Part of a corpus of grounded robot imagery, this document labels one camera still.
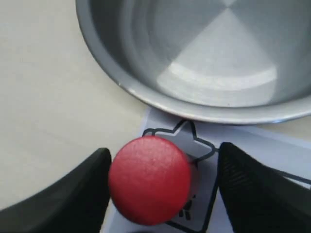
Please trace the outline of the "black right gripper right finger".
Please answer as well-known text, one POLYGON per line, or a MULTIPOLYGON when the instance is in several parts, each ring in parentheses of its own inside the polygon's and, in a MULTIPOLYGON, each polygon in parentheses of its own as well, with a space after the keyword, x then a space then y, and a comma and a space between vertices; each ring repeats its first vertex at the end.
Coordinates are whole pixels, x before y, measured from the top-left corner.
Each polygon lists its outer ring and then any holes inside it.
POLYGON ((309 233, 311 191, 232 143, 219 148, 217 181, 235 233, 309 233))

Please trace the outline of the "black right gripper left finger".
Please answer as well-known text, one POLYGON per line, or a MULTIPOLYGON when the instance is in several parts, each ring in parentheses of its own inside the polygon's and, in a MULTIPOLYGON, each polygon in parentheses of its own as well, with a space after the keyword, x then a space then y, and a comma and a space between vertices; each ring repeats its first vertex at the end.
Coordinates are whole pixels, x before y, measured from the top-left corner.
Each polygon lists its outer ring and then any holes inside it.
POLYGON ((110 195, 110 151, 99 148, 63 178, 0 212, 2 233, 98 233, 110 195))

